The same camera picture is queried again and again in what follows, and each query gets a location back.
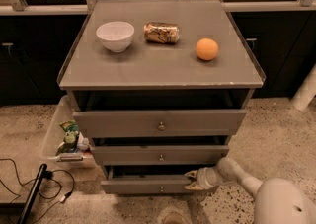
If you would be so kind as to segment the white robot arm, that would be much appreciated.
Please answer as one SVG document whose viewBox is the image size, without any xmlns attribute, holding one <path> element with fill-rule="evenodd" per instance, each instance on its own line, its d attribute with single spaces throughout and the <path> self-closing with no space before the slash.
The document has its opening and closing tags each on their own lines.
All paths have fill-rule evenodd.
<svg viewBox="0 0 316 224">
<path fill-rule="evenodd" d="M 237 183 L 255 200 L 254 224 L 316 224 L 316 205 L 294 183 L 282 178 L 261 181 L 231 158 L 221 158 L 214 167 L 191 170 L 185 176 L 193 179 L 186 190 Z"/>
</svg>

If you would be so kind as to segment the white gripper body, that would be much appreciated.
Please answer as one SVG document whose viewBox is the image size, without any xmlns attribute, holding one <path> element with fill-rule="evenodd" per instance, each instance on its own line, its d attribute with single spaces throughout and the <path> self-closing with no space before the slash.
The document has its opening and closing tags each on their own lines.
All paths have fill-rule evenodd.
<svg viewBox="0 0 316 224">
<path fill-rule="evenodd" d="M 202 189 L 211 189 L 226 185 L 229 180 L 224 177 L 222 170 L 217 167 L 205 167 L 197 170 L 196 182 Z"/>
</svg>

